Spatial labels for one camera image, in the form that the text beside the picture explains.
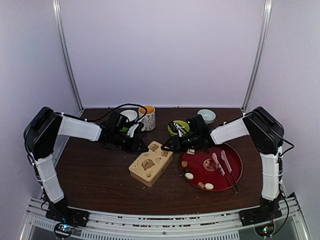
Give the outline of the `beige bear tin lid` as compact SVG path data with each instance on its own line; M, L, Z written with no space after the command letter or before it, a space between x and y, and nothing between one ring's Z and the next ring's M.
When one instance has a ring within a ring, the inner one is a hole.
M151 187L171 163L173 152L162 150L162 144L156 141L152 141L148 149L135 159L128 170L133 178Z

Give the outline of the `beige metal tin box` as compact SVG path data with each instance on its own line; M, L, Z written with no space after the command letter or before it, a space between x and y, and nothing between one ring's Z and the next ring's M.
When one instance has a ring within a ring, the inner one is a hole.
M129 167L130 175L147 187L152 187L173 159L172 155L141 154Z

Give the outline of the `pink cat paw tongs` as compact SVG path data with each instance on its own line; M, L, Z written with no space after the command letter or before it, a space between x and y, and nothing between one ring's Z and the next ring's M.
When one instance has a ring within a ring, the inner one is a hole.
M227 158L226 152L222 150L220 152L220 158L218 158L216 153L212 154L212 160L219 169L221 175L227 180L229 185L233 188L234 194L237 195L240 193L237 181L234 177L231 164Z

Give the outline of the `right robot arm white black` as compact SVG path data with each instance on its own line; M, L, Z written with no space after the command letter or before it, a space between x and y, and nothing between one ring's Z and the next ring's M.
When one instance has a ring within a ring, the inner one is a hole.
M189 118L187 123L190 132L183 136L171 136L162 145L162 150L170 152L201 150L244 136L251 137L261 157L261 197L267 201L257 208L256 216L261 221L268 220L276 212L272 202L275 202L281 193L283 144L285 143L283 126L261 106L214 129L209 129L199 114Z

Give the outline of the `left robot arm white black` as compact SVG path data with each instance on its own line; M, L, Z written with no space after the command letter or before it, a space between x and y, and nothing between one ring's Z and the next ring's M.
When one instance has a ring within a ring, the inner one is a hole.
M43 188L49 203L53 204L52 213L61 222L72 218L72 211L66 207L65 194L60 186L54 165L54 150L58 137L83 139L102 145L113 145L127 153L145 153L149 150L137 135L143 123L134 121L127 132L123 132L128 117L110 110L94 120L57 112L48 106L42 107L23 132L24 147L36 177Z

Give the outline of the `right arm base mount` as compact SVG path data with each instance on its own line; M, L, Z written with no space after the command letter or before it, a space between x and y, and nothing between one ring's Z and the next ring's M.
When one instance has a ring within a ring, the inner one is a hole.
M251 226L261 238L270 238L276 232L275 219L282 216L280 210L262 212L260 207L241 210L240 221L243 227Z

